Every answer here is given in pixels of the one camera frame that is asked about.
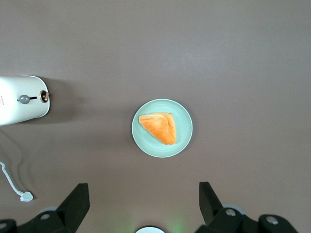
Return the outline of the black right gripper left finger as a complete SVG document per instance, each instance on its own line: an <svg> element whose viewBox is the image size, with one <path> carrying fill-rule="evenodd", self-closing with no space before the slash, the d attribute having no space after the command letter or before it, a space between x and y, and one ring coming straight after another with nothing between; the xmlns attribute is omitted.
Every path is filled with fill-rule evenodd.
<svg viewBox="0 0 311 233"><path fill-rule="evenodd" d="M90 208L87 183L78 184L56 210L44 211L18 226L13 219L2 219L2 233L75 233Z"/></svg>

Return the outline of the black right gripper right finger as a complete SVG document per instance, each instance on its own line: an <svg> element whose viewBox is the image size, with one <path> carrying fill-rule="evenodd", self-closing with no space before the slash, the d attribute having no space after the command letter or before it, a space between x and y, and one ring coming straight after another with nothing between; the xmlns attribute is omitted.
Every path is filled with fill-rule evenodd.
<svg viewBox="0 0 311 233"><path fill-rule="evenodd" d="M209 182L199 183L199 207L205 224L198 233L295 233L285 218L261 215L257 221L233 207L223 207Z"/></svg>

